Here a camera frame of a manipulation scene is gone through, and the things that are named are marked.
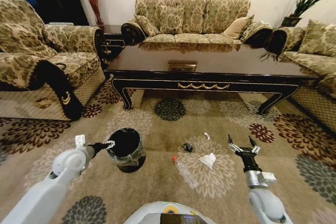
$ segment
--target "plastic bottle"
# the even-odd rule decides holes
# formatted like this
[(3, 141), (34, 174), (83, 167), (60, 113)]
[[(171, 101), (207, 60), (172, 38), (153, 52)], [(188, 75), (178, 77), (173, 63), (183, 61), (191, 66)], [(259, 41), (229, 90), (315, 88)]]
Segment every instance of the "plastic bottle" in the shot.
[(178, 172), (184, 177), (184, 181), (192, 188), (195, 189), (198, 186), (197, 180), (191, 175), (191, 173), (188, 171), (188, 169), (177, 160), (176, 157), (173, 157), (173, 161), (175, 163), (175, 166), (178, 170)]

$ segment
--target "patterned rug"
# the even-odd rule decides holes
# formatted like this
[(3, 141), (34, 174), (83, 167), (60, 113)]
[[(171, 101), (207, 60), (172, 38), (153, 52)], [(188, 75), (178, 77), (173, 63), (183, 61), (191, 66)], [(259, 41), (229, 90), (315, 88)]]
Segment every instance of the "patterned rug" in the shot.
[[(133, 97), (137, 92), (130, 90)], [(247, 201), (243, 163), (227, 145), (230, 134), (240, 146), (249, 145), (249, 135), (261, 146), (256, 161), (277, 177), (271, 190), (295, 224), (335, 224), (335, 139), (288, 101), (258, 115), (264, 100), (261, 94), (145, 91), (139, 108), (124, 111), (106, 83), (76, 122), (0, 119), (0, 220), (50, 172), (58, 154), (74, 147), (75, 135), (94, 143), (133, 127), (143, 139), (144, 165), (126, 174), (102, 151), (69, 185), (51, 223), (120, 224), (158, 200), (196, 208), (218, 224), (258, 223)], [(193, 153), (182, 150), (186, 141)], [(211, 152), (212, 170), (198, 161)], [(197, 180), (195, 189), (179, 175), (173, 156)]]

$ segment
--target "side table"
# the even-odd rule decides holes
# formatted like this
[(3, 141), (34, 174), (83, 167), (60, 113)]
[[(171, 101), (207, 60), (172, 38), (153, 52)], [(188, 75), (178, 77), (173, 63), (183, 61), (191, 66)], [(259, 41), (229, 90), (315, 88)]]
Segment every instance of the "side table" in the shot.
[(100, 45), (101, 55), (103, 57), (102, 66), (106, 68), (120, 52), (124, 49), (125, 42), (121, 34), (121, 25), (105, 25), (103, 42)]

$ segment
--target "throw pillow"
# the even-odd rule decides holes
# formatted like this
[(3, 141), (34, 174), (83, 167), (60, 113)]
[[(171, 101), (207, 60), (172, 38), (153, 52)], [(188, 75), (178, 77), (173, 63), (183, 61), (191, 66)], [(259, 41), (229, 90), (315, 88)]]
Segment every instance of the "throw pillow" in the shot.
[(299, 52), (336, 57), (336, 25), (309, 20)]
[(183, 8), (161, 5), (160, 32), (162, 34), (181, 34)]
[(0, 24), (0, 49), (2, 52), (24, 53), (47, 59), (57, 54), (46, 45), (38, 28), (25, 23)]
[(160, 31), (148, 20), (147, 17), (141, 15), (134, 15), (134, 17), (141, 26), (142, 30), (148, 34), (149, 37), (153, 37), (160, 33)]
[(238, 18), (221, 34), (231, 39), (239, 39), (245, 29), (252, 23), (253, 18), (254, 15)]

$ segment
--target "trash can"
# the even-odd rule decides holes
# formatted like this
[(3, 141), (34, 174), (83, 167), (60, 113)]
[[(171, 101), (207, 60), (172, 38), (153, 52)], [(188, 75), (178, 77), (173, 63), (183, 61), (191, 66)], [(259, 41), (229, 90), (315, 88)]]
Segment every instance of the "trash can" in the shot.
[(132, 173), (140, 169), (146, 159), (140, 134), (132, 128), (122, 128), (107, 136), (106, 141), (113, 140), (113, 148), (108, 154), (124, 173)]

